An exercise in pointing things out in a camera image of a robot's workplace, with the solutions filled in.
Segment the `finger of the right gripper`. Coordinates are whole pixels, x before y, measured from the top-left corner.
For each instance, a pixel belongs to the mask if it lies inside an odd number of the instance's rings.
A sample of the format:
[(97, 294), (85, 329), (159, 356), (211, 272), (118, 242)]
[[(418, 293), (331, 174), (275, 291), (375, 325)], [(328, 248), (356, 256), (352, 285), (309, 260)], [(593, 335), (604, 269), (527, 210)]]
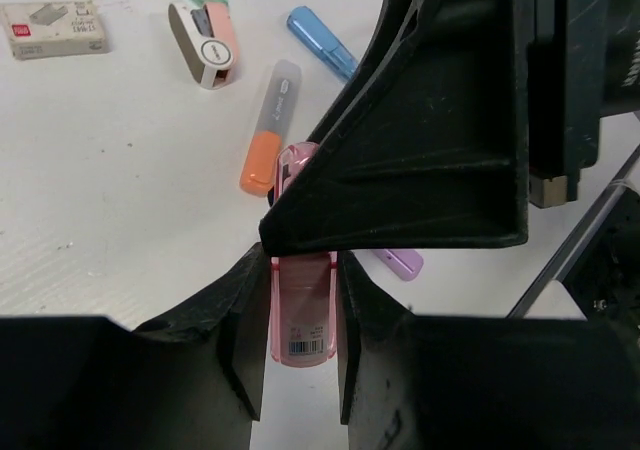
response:
[(529, 41), (530, 0), (382, 0), (265, 251), (523, 244)]

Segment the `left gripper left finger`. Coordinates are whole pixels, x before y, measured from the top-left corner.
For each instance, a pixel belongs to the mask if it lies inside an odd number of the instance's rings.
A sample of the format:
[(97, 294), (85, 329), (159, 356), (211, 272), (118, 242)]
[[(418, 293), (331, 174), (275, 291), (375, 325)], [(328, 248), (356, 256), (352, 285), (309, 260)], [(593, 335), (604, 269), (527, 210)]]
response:
[(269, 260), (222, 277), (134, 330), (107, 317), (1, 321), (5, 449), (246, 449), (260, 417)]

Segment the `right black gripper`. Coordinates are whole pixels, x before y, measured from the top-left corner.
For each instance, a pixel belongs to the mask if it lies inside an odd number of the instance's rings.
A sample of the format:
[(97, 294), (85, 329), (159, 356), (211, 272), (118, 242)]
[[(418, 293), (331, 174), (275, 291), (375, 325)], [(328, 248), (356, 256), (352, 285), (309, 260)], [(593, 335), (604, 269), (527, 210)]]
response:
[(535, 0), (529, 48), (529, 199), (578, 197), (600, 121), (639, 108), (639, 0)]

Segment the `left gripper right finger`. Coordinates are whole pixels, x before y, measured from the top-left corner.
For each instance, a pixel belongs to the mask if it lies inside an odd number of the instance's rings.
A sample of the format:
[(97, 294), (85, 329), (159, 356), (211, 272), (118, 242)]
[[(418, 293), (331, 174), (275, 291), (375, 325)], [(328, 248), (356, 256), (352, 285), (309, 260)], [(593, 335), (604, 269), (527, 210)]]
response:
[(639, 349), (611, 323), (417, 315), (339, 255), (353, 449), (635, 449)]

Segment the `pink transparent lead case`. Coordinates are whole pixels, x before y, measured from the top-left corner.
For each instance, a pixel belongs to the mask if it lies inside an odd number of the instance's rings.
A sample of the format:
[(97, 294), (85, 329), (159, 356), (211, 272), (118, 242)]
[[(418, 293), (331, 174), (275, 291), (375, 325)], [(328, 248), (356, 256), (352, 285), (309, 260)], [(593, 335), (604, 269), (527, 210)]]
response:
[(271, 259), (270, 352), (289, 367), (332, 358), (336, 337), (337, 254)]

